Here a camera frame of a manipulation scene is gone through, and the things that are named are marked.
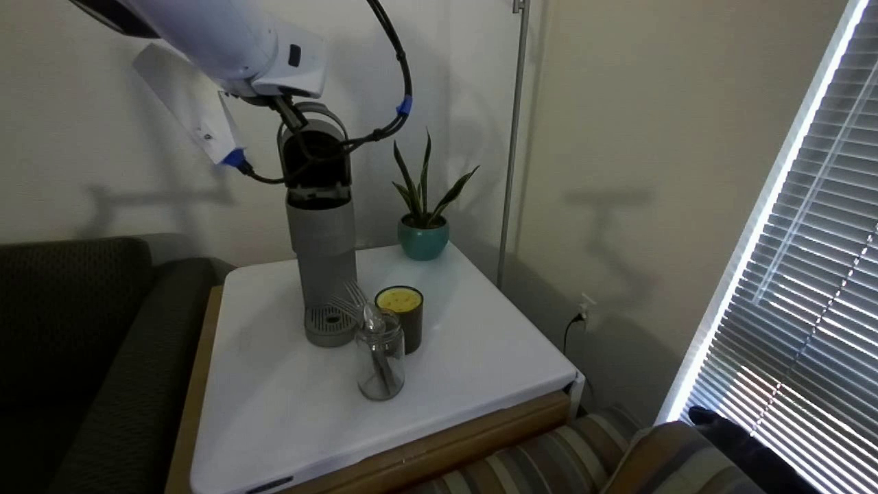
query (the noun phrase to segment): plant pot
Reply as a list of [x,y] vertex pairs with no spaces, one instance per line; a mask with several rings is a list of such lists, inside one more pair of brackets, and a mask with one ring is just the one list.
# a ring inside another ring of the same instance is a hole
[[409,259],[414,261],[430,261],[439,259],[446,244],[448,244],[451,227],[441,219],[439,224],[430,227],[414,227],[406,223],[406,218],[398,224],[398,239],[406,250]]

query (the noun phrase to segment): striped cushion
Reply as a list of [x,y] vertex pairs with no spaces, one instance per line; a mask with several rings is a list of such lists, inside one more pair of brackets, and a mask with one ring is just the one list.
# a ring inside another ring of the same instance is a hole
[[723,456],[697,427],[665,423],[638,437],[607,484],[607,494],[629,492],[739,494],[761,492],[761,485]]
[[419,484],[414,494],[488,494],[488,492],[602,492],[620,463],[633,425],[614,412],[596,412],[517,448],[506,448]]

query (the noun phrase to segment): sofa cushion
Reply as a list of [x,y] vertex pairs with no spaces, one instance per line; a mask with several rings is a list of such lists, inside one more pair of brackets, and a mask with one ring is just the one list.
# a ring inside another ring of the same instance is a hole
[[607,494],[629,492],[762,492],[725,454],[687,423],[643,430],[609,477]]
[[137,239],[0,246],[0,408],[92,395],[148,282]]
[[50,492],[163,492],[214,282],[210,261],[156,268]]
[[503,448],[441,477],[411,485],[411,494],[487,492],[602,492],[625,454],[633,425],[618,412],[596,412],[517,448]]
[[0,492],[45,492],[85,412],[89,400],[0,412]]

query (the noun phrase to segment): window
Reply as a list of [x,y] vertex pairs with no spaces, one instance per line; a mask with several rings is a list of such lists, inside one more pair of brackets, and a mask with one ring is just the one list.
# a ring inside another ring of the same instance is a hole
[[660,419],[708,407],[878,492],[878,0],[849,6]]

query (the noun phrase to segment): white table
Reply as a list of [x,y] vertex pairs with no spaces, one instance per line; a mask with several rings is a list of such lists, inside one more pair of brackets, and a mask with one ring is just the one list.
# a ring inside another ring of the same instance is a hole
[[393,400],[358,389],[358,345],[304,341],[295,261],[227,274],[192,458],[196,492],[296,485],[575,385],[583,374],[451,244],[439,261],[358,252],[359,285],[417,285],[424,345]]

